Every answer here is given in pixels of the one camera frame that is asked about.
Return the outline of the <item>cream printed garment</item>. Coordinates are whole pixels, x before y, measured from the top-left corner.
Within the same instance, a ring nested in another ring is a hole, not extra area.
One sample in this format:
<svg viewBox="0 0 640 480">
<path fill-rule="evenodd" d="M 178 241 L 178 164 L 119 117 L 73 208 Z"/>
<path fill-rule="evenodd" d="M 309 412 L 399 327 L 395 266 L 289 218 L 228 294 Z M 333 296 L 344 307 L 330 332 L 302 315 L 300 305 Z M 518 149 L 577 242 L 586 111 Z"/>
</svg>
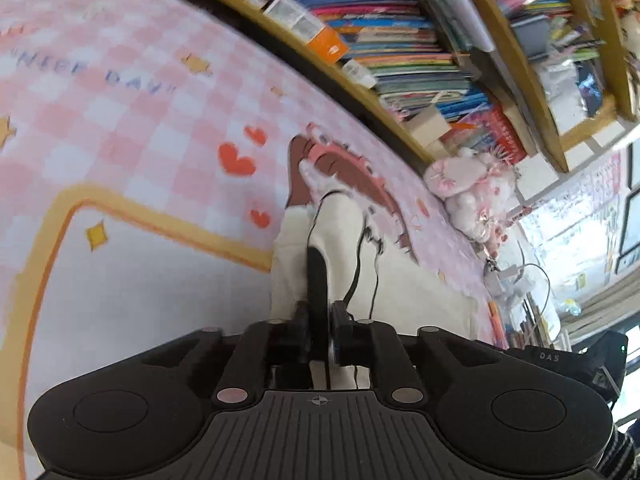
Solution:
<svg viewBox="0 0 640 480">
<path fill-rule="evenodd" d="M 433 327 L 466 339 L 477 334 L 478 301 L 447 285 L 414 260 L 410 249 L 383 232 L 356 198 L 329 192 L 318 204 L 285 208 L 273 246 L 273 318 L 292 320 L 296 306 L 308 307 L 312 388 L 360 385 L 335 361 L 331 306 L 344 301 L 354 321 L 390 324 L 418 372 L 427 399 L 443 393 L 451 377 L 437 363 L 421 330 Z"/>
</svg>

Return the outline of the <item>pink plush toy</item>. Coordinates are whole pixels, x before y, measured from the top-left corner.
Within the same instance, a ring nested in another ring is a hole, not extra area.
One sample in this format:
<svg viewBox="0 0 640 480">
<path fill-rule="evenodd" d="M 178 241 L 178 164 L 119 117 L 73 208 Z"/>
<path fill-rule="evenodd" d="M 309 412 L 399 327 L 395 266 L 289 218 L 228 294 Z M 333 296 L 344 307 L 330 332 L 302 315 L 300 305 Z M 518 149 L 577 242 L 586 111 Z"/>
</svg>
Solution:
<svg viewBox="0 0 640 480">
<path fill-rule="evenodd" d="M 428 190 L 444 202 L 451 225 L 497 259 L 508 240 L 509 202 L 518 174 L 496 155 L 460 148 L 433 162 L 424 174 Z"/>
</svg>

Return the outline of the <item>small cardboard box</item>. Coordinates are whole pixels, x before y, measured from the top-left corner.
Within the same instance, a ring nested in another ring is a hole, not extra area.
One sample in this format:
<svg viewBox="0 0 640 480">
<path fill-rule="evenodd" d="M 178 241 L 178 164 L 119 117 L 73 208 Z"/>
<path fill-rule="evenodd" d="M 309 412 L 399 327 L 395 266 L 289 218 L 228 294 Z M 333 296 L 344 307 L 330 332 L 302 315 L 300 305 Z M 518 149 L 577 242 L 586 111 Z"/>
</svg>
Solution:
<svg viewBox="0 0 640 480">
<path fill-rule="evenodd" d="M 408 120 L 406 128 L 422 148 L 428 148 L 450 130 L 450 125 L 437 106 L 430 105 Z"/>
</svg>

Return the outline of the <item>pink checkered table cloth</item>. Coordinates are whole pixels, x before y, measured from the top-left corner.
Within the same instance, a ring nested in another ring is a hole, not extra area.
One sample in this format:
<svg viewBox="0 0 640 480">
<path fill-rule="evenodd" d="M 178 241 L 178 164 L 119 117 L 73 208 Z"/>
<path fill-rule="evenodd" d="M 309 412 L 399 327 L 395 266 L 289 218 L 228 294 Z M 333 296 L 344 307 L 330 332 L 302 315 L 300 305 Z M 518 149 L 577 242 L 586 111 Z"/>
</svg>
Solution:
<svg viewBox="0 0 640 480">
<path fill-rule="evenodd" d="M 269 315 L 296 136 L 312 195 L 353 188 L 493 341 L 482 264 L 421 177 L 259 44 L 183 0 L 1 0 L 3 478 L 40 474 L 49 388 Z"/>
</svg>

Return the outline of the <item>lying white orange box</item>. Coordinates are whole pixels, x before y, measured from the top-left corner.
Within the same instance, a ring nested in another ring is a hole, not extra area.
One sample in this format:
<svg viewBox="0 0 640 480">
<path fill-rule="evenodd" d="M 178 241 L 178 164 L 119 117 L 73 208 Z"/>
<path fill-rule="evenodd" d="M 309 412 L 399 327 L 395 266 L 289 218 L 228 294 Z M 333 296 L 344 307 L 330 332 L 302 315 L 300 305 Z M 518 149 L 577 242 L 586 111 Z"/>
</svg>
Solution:
<svg viewBox="0 0 640 480">
<path fill-rule="evenodd" d="M 348 52 L 340 34 L 296 0 L 272 0 L 264 14 L 326 63 L 335 64 Z"/>
</svg>

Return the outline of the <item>row of colourful books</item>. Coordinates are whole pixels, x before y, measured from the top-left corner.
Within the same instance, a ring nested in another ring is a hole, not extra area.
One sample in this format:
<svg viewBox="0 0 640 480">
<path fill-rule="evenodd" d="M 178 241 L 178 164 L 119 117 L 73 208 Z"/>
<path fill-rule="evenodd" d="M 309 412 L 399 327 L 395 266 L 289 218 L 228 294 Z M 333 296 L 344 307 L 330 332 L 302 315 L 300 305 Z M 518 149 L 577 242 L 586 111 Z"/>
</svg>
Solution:
<svg viewBox="0 0 640 480">
<path fill-rule="evenodd" d="M 348 47 L 344 70 L 405 128 L 437 106 L 450 130 L 424 148 L 432 157 L 470 148 L 511 164 L 525 158 L 518 122 L 504 114 L 499 92 L 484 84 L 469 48 L 424 0 L 296 1 L 340 34 Z"/>
</svg>

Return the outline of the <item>wooden bookshelf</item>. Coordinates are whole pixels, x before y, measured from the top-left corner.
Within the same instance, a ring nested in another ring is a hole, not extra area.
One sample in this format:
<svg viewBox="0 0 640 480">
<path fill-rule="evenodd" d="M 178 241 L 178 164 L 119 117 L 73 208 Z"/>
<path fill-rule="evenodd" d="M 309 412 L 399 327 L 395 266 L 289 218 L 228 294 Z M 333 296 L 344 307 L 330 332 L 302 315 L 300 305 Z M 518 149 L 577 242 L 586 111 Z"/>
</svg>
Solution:
<svg viewBox="0 0 640 480">
<path fill-rule="evenodd" d="M 515 157 L 566 171 L 572 148 L 638 115 L 613 0 L 214 1 L 417 165 L 496 113 Z"/>
</svg>

